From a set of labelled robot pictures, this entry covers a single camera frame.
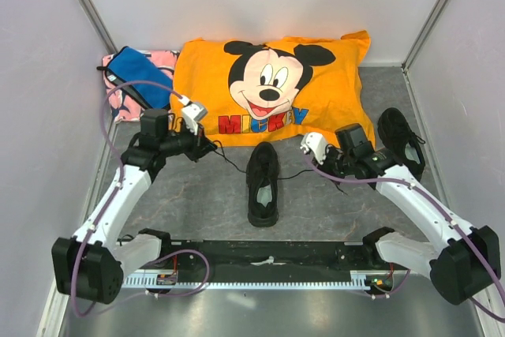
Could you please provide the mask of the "black shoelace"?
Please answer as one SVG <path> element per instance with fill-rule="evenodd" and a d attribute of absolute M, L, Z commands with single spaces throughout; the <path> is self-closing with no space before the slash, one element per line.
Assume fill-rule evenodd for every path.
<path fill-rule="evenodd" d="M 242 170 L 241 168 L 238 167 L 238 165 L 236 163 L 234 163 L 232 160 L 230 160 L 230 159 L 227 158 L 226 153 L 224 151 L 223 144 L 222 144 L 222 142 L 220 140 L 214 140 L 214 141 L 212 141 L 212 143 L 216 144 L 218 146 L 218 149 L 220 150 L 220 152 L 215 151 L 216 155 L 219 155 L 220 157 L 222 157 L 226 163 L 229 163 L 230 165 L 232 165 L 234 167 L 234 169 L 237 170 L 239 173 L 242 173 L 242 174 L 246 173 L 246 170 Z M 278 177 L 278 180 L 279 181 L 288 181 L 288 180 L 297 178 L 300 175 L 308 173 L 308 172 L 312 172 L 312 170 L 310 170 L 310 169 L 300 170 L 296 174 L 293 174 L 293 175 L 288 176 L 288 177 Z M 343 189 L 341 189 L 340 185 L 338 185 L 335 181 L 333 181 L 332 183 L 335 185 L 335 188 L 340 193 L 343 193 L 345 196 L 348 195 L 348 193 L 345 192 Z"/>

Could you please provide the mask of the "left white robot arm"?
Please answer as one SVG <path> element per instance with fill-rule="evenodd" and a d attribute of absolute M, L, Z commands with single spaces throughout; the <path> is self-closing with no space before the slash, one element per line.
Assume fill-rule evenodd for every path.
<path fill-rule="evenodd" d="M 93 213 L 71 238 L 58 238 L 52 246 L 59 293 L 110 304 L 136 270 L 149 263 L 155 268 L 170 265 L 174 255 L 167 233 L 148 230 L 124 245 L 118 239 L 167 159 L 185 155 L 196 162 L 216 150 L 201 124 L 206 113 L 199 103 L 184 106 L 180 129 L 174 131 L 167 110 L 144 112 L 139 132 L 122 153 L 114 179 Z"/>

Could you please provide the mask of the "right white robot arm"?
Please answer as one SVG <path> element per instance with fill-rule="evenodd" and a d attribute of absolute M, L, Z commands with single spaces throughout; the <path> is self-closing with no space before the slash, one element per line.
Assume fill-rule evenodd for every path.
<path fill-rule="evenodd" d="M 499 238 L 488 226 L 475 227 L 434 197 L 393 155 L 375 150 L 358 124 L 336 131 L 334 147 L 318 133 L 305 137 L 320 175 L 337 183 L 368 184 L 398 207 L 423 233 L 426 242 L 382 228 L 361 249 L 363 263 L 373 269 L 399 264 L 429 279 L 439 294 L 459 305 L 475 294 L 500 285 Z"/>

